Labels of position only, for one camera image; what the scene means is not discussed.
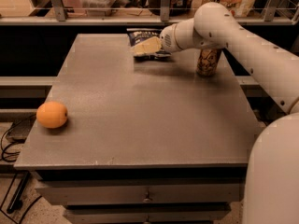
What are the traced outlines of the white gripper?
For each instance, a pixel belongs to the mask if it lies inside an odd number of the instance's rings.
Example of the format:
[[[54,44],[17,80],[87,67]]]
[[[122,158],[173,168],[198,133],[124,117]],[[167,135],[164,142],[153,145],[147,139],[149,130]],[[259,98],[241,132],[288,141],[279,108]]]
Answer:
[[[146,39],[138,38],[131,47],[131,51],[135,56],[144,56],[153,54],[161,48],[170,53],[178,51],[174,25],[165,27],[160,33],[160,39],[157,36]]]

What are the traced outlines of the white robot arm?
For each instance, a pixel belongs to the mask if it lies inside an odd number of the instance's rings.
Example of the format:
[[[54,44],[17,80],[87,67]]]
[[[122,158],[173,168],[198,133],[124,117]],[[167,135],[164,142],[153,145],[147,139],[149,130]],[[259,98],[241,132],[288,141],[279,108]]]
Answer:
[[[227,49],[247,71],[246,81],[285,113],[263,129],[249,154],[242,224],[299,224],[299,58],[243,28],[215,2],[132,45],[137,57],[186,49]]]

